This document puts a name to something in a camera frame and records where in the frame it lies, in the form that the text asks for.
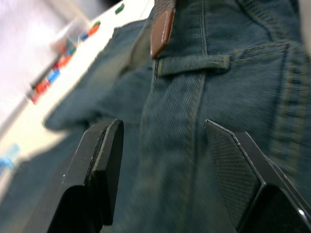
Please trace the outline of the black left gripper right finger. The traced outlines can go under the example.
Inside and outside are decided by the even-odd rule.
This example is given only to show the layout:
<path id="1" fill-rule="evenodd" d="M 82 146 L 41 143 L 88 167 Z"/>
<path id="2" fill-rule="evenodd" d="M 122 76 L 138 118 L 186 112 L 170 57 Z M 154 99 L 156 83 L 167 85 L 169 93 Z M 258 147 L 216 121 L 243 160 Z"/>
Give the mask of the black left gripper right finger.
<path id="1" fill-rule="evenodd" d="M 309 233 L 311 209 L 252 137 L 205 121 L 218 186 L 239 233 Z"/>

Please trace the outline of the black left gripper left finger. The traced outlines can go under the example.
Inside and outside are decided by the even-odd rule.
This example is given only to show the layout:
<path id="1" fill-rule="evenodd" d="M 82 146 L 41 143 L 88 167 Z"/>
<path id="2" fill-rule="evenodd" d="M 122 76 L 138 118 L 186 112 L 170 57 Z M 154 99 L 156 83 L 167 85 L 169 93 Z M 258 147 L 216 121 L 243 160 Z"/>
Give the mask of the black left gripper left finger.
<path id="1" fill-rule="evenodd" d="M 119 119 L 91 126 L 63 175 L 47 232 L 98 233 L 113 223 L 124 125 Z"/>

